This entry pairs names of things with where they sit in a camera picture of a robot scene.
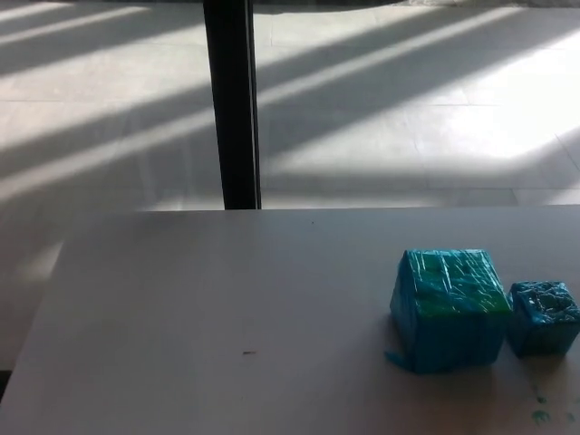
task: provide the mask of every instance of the blue cube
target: blue cube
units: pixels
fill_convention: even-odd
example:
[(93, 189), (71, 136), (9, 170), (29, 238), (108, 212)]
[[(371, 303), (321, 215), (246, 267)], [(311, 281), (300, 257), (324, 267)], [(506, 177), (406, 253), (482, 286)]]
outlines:
[(487, 252), (405, 251), (391, 299), (404, 363), (391, 359), (417, 373), (493, 363), (511, 314)]
[(519, 356), (564, 355), (580, 332), (580, 310), (566, 284), (522, 282), (511, 286), (514, 317), (507, 337)]

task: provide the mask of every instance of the blue paint stain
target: blue paint stain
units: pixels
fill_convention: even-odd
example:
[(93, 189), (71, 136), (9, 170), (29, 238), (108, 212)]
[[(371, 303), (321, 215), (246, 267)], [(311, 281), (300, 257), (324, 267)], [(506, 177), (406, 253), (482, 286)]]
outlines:
[(532, 412), (532, 419), (537, 426), (540, 426), (542, 423), (549, 423), (552, 420), (550, 414), (545, 411)]

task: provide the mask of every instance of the tiled floor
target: tiled floor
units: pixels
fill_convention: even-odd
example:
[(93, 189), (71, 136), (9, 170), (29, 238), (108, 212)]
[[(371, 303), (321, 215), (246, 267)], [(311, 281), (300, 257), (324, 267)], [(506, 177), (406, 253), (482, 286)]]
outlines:
[[(580, 203), (580, 9), (256, 9), (267, 208)], [(0, 4), (0, 369), (59, 246), (222, 208), (199, 5)]]

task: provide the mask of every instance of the table surface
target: table surface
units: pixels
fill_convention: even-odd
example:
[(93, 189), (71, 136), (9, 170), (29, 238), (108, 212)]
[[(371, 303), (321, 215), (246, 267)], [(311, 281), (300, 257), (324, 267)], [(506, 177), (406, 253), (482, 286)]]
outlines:
[(579, 300), (579, 228), (578, 207), (108, 219), (65, 244), (0, 433), (577, 434), (578, 343), (431, 376), (383, 351), (405, 248), (485, 248), (505, 287), (564, 280)]

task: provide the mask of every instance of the floor tile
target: floor tile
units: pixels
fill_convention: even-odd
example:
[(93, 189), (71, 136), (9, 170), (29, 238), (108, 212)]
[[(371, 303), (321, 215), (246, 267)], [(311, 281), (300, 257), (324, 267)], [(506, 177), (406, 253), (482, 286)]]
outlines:
[(580, 189), (514, 189), (520, 206), (580, 204)]
[(272, 18), (273, 45), (356, 45), (350, 38), (376, 26), (369, 9), (341, 12), (277, 14)]

